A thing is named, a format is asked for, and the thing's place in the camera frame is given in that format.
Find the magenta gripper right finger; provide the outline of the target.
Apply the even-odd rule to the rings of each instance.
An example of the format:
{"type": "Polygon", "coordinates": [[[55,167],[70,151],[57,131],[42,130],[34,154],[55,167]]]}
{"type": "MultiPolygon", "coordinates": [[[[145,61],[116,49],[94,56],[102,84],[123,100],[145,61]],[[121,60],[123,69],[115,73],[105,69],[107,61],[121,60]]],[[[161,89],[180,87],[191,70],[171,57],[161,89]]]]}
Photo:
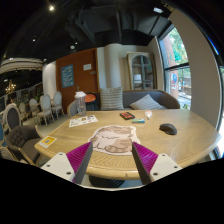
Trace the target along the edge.
{"type": "Polygon", "coordinates": [[[151,183],[150,172],[158,155],[137,142],[132,143],[132,154],[143,185],[151,183]]]}

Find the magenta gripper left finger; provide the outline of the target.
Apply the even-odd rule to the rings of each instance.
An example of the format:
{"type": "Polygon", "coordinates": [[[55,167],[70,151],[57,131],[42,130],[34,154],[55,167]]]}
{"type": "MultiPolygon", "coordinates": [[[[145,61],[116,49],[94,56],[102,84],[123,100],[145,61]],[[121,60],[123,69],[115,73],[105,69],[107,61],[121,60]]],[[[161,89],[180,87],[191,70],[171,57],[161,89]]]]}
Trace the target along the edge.
{"type": "Polygon", "coordinates": [[[73,179],[75,184],[82,183],[92,152],[93,143],[87,142],[66,154],[75,173],[73,179]]]}

